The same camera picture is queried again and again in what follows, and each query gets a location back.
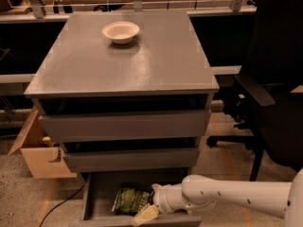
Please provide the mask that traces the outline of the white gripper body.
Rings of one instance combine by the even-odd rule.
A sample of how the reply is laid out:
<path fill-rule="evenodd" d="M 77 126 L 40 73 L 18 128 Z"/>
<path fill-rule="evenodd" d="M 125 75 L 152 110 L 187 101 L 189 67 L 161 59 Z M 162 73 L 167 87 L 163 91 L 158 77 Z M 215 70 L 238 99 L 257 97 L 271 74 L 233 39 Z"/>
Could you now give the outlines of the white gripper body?
<path fill-rule="evenodd" d="M 152 201 L 162 214 L 171 214 L 178 210 L 184 210 L 188 204 L 188 199 L 183 195 L 180 184 L 161 185 L 161 189 L 154 192 Z"/>

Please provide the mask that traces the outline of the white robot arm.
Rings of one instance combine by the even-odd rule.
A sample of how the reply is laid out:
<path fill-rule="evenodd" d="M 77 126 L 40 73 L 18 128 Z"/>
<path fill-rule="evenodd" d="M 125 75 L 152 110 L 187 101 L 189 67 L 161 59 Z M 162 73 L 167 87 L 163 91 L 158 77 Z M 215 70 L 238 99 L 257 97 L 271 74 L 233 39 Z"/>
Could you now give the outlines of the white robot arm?
<path fill-rule="evenodd" d="M 153 186 L 152 203 L 133 218 L 140 226 L 177 210 L 208 209 L 216 201 L 228 201 L 283 219 L 283 227 L 303 227 L 303 170 L 290 182 L 219 181 L 188 175 L 181 183 Z"/>

